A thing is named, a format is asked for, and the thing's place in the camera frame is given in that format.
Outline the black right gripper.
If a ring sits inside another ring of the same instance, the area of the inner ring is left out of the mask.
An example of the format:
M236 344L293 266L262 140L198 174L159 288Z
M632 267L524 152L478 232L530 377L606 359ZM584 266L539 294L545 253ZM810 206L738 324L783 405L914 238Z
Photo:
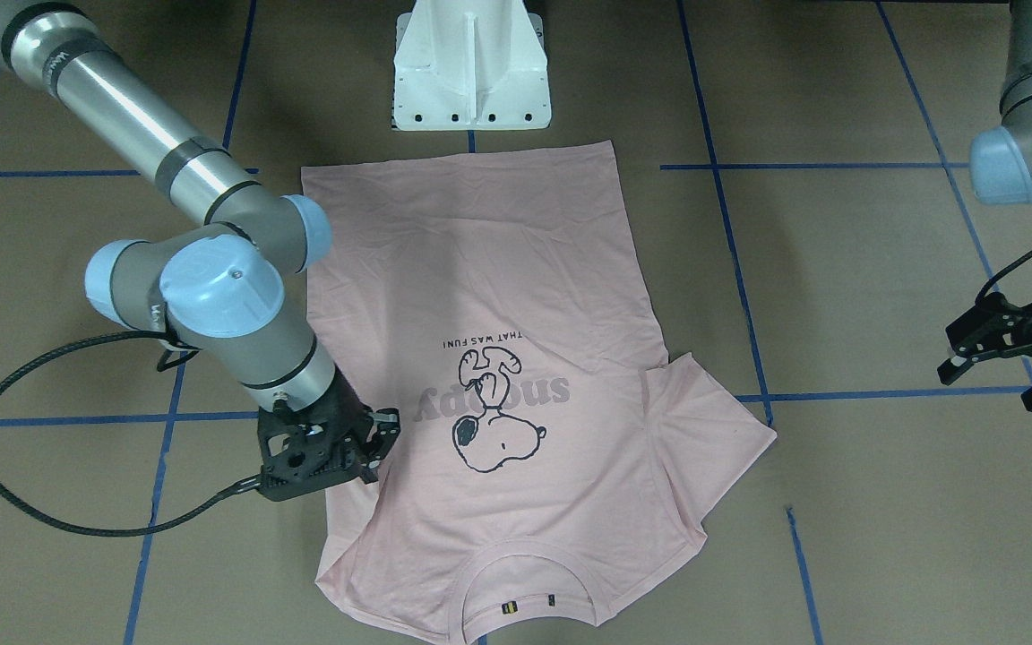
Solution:
M370 485L400 432L397 408L370 409L337 374L308 408L295 411L279 400L259 409L257 491L282 502L355 480Z

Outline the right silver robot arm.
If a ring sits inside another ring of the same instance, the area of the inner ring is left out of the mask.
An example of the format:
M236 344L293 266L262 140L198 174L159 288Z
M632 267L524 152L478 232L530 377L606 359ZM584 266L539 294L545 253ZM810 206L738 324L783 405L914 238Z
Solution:
M0 70L57 99L195 223L165 241L102 246L83 289L115 323L208 352L250 393L262 465L241 489L287 501L375 482L398 414L361 404L284 288L331 249L319 204L262 187L73 4L0 1Z

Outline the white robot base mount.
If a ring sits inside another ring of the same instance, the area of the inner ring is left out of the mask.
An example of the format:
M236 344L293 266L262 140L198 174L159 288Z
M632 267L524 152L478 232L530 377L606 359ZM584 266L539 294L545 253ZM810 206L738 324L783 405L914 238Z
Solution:
M524 131L553 121L544 21L524 1L417 1L396 20L391 124Z

